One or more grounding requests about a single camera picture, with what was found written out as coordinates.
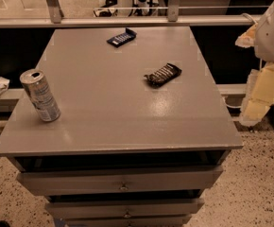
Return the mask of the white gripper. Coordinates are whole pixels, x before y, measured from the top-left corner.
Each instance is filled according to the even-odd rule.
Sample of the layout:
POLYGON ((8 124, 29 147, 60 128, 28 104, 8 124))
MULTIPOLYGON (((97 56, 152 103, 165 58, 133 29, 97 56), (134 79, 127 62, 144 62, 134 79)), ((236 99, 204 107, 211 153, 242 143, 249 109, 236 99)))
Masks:
POLYGON ((258 22, 240 35, 235 44, 254 46, 255 55, 268 62, 261 70, 252 69, 248 75, 246 96, 242 101, 239 122, 253 127, 261 122, 274 105, 274 1, 258 22))

